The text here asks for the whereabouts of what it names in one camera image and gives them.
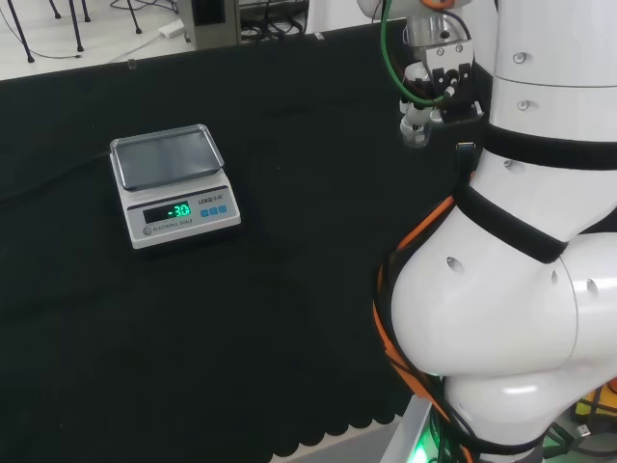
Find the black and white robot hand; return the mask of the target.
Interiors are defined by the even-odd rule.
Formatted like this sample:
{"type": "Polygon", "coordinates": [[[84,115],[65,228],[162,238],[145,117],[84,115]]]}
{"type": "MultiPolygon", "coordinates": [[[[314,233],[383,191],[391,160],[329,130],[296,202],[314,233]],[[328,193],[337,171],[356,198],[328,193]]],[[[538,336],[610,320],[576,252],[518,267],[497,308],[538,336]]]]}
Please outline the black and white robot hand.
{"type": "Polygon", "coordinates": [[[470,40],[416,47],[414,57],[405,68],[403,85],[416,100],[401,97],[408,124],[459,123],[482,116],[470,40]]]}

